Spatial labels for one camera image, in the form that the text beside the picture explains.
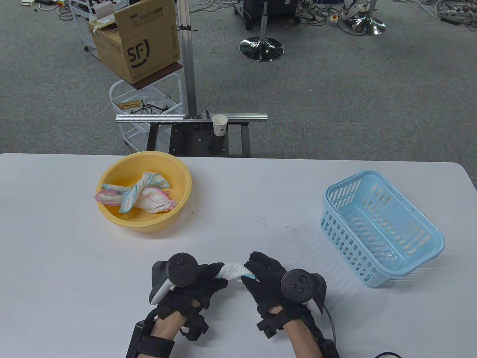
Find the light blue basket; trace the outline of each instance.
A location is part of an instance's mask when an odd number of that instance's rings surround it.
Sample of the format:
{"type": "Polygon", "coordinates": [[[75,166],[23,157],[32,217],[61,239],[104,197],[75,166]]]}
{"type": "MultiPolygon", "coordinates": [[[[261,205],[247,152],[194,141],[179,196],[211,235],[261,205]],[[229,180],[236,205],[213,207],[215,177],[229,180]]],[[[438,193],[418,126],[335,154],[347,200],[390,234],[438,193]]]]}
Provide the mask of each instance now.
{"type": "Polygon", "coordinates": [[[444,236],[390,182],[365,170],[323,194],[321,228],[368,287],[437,257],[444,236]]]}

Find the chair base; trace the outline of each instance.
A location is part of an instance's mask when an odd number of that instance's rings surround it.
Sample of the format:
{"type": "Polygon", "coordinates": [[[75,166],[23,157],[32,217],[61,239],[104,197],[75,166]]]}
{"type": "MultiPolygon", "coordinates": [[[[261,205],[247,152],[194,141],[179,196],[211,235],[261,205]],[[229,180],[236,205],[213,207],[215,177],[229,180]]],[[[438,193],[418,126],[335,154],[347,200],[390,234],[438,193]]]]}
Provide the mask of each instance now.
{"type": "Polygon", "coordinates": [[[243,40],[238,49],[245,57],[261,62],[276,60],[285,53],[283,45],[277,40],[267,37],[262,41],[258,36],[243,40]]]}
{"type": "Polygon", "coordinates": [[[384,22],[368,17],[365,12],[360,12],[347,20],[338,19],[338,26],[345,33],[357,36],[381,35],[386,30],[384,22]]]}

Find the white paper cup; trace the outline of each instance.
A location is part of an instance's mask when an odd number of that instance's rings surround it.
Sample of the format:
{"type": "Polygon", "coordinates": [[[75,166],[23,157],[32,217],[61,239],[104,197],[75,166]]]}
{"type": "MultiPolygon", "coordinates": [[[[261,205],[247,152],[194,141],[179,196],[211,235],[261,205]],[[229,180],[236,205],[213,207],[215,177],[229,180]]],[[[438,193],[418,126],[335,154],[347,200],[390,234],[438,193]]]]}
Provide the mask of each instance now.
{"type": "Polygon", "coordinates": [[[217,137],[225,135],[227,130],[228,118],[224,115],[215,115],[212,117],[212,124],[214,125],[214,134],[217,137]]]}

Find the towel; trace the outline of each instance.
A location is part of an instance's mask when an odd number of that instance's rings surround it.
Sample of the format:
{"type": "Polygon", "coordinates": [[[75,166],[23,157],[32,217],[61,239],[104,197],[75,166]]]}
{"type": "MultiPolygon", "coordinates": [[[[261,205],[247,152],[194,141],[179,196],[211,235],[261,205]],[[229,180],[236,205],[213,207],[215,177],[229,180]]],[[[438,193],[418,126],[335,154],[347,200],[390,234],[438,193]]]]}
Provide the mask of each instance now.
{"type": "Polygon", "coordinates": [[[176,207],[176,203],[161,190],[168,188],[169,183],[160,174],[145,172],[133,187],[103,184],[96,200],[103,205],[121,206],[120,213],[129,212],[134,206],[156,214],[176,207]]]}
{"type": "Polygon", "coordinates": [[[225,278],[226,280],[234,280],[246,276],[252,280],[256,280],[255,275],[239,263],[226,263],[218,272],[215,278],[225,278]]]}

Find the hand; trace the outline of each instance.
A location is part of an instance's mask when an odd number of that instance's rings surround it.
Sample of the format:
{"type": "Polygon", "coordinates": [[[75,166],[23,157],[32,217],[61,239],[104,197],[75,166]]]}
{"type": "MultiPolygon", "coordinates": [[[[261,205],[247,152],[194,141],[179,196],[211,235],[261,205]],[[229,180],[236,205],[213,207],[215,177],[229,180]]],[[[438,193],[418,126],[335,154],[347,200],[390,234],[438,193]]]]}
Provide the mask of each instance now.
{"type": "Polygon", "coordinates": [[[212,295],[226,288],[228,281],[214,278],[222,268],[223,263],[204,264],[199,266],[196,280],[186,287],[176,287],[162,299],[157,307],[167,307],[172,312],[178,311],[183,316],[194,307],[197,312],[208,309],[212,295]]]}
{"type": "Polygon", "coordinates": [[[257,311],[262,318],[268,313],[277,314],[283,310],[287,318],[292,320],[310,312],[307,306],[294,303],[283,295],[280,283],[287,271],[280,262],[264,253],[253,252],[244,266],[260,281],[242,277],[243,284],[257,302],[257,311]]]}

